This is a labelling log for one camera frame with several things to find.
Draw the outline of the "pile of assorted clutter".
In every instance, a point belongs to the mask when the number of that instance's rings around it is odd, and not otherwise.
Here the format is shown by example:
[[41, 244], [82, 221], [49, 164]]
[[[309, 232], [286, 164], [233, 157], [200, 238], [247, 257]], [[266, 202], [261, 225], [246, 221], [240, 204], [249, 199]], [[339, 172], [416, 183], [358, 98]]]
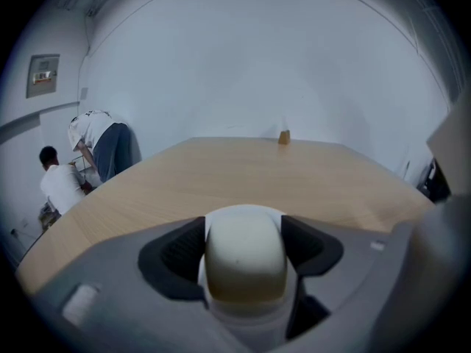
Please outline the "pile of assorted clutter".
[[60, 217], [61, 214], [57, 210], [52, 208], [48, 202], [45, 203], [38, 216], [42, 232], [47, 231]]

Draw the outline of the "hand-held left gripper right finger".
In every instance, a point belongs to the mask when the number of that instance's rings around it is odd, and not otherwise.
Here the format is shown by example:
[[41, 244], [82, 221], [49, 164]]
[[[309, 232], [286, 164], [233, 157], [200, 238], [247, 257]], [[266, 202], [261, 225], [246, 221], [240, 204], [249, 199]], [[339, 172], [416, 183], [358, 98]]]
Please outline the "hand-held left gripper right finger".
[[410, 223], [381, 233], [283, 216], [297, 281], [280, 353], [392, 353], [387, 313], [412, 232]]

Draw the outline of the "white plate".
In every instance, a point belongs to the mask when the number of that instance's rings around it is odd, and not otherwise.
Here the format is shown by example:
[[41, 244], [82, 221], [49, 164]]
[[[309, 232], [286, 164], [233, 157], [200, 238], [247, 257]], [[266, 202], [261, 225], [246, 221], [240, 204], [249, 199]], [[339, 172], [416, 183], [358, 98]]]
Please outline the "white plate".
[[281, 236], [283, 212], [260, 205], [220, 208], [205, 216], [198, 284], [209, 312], [255, 352], [286, 342], [297, 275]]

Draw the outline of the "black office chair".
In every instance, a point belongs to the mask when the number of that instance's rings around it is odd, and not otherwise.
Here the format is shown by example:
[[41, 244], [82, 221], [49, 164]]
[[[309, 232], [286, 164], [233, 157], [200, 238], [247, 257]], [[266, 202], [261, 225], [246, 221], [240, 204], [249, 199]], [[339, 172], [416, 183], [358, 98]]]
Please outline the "black office chair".
[[434, 204], [445, 201], [450, 195], [450, 188], [436, 159], [420, 175], [417, 190]]

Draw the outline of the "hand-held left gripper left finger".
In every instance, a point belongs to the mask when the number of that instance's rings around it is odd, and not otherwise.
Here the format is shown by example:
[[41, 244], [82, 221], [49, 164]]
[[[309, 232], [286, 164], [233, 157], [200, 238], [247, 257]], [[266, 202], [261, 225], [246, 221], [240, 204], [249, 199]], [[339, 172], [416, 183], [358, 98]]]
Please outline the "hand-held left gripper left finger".
[[34, 295], [80, 352], [234, 353], [198, 283], [205, 220], [178, 221], [95, 244]]

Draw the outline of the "grey wall panel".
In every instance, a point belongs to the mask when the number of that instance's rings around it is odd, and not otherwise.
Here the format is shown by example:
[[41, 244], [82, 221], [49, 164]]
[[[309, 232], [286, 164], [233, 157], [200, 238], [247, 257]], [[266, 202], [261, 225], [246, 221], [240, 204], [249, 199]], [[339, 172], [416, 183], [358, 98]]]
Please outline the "grey wall panel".
[[27, 99], [56, 92], [59, 61], [59, 54], [31, 57], [26, 84]]

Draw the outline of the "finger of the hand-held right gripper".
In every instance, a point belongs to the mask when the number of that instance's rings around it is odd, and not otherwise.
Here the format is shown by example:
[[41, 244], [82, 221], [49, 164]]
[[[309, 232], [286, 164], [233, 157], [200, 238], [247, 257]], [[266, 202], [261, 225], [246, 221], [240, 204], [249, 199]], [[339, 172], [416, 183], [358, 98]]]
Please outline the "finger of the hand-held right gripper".
[[414, 231], [424, 260], [415, 289], [410, 344], [471, 344], [471, 86], [428, 139], [450, 197]]

